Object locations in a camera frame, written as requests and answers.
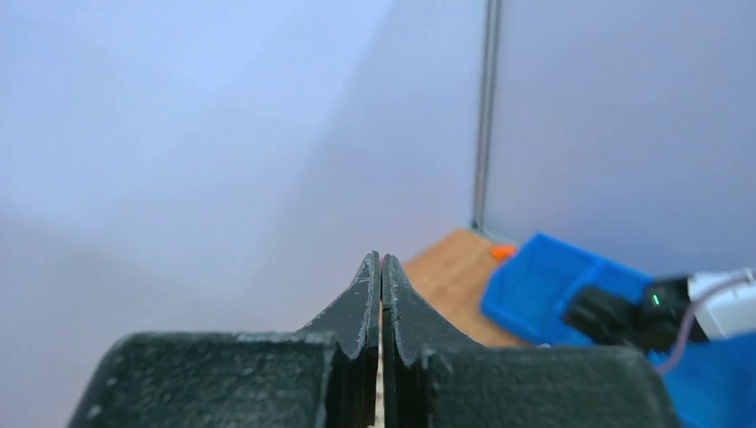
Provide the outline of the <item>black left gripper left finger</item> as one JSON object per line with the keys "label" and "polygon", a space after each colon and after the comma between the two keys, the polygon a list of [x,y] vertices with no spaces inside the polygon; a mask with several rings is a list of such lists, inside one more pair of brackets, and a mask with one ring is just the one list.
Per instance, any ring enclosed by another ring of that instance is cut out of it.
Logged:
{"label": "black left gripper left finger", "polygon": [[381,259],[289,333],[139,332],[104,354],[72,427],[368,427]]}

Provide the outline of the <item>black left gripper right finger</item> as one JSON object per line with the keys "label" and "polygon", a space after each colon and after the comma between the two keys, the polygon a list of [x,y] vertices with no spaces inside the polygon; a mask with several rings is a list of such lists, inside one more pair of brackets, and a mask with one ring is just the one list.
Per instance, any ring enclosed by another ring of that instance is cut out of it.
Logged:
{"label": "black left gripper right finger", "polygon": [[388,427],[678,427],[661,379],[620,347],[489,348],[382,261]]}

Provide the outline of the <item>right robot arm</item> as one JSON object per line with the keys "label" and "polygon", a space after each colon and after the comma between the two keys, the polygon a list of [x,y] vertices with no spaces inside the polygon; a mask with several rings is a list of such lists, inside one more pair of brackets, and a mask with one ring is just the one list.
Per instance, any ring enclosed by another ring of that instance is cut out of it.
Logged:
{"label": "right robot arm", "polygon": [[706,343],[755,332],[755,270],[698,272],[653,280],[636,301],[591,284],[562,321],[601,345],[669,352],[683,337]]}

